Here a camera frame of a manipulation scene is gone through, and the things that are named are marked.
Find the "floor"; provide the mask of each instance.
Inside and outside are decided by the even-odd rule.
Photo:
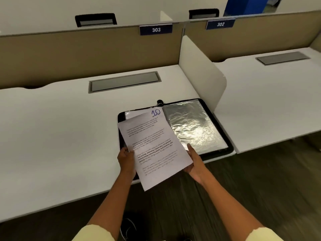
[[[207,164],[219,182],[284,241],[321,240],[321,153],[303,138]],[[70,241],[106,194],[0,224],[5,241]],[[130,189],[126,210],[143,219],[149,241],[230,240],[206,192],[181,172],[144,192]]]

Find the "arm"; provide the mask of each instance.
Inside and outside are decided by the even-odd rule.
[[[87,224],[98,225],[106,229],[115,240],[118,239],[129,188],[135,176],[134,152],[128,153],[126,150],[122,148],[117,157],[120,164],[118,178]]]
[[[190,144],[187,147],[194,163],[185,171],[205,188],[231,240],[245,241],[253,230],[263,225],[220,185]]]

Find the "yellow sleeve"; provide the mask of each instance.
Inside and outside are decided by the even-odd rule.
[[[84,226],[72,241],[115,241],[110,232],[97,225]]]
[[[267,227],[253,230],[245,241],[283,241],[275,232]]]

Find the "blue label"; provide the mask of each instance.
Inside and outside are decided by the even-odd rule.
[[[158,35],[173,32],[172,24],[152,25],[152,26],[139,26],[140,35]]]
[[[206,29],[232,28],[234,25],[234,22],[235,22],[235,19],[208,20]]]

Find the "forearm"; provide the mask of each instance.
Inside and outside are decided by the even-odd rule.
[[[117,240],[131,182],[131,174],[121,172],[88,225],[101,226]]]
[[[232,241],[245,241],[248,235],[263,225],[231,196],[210,171],[204,173],[203,186],[216,207]]]

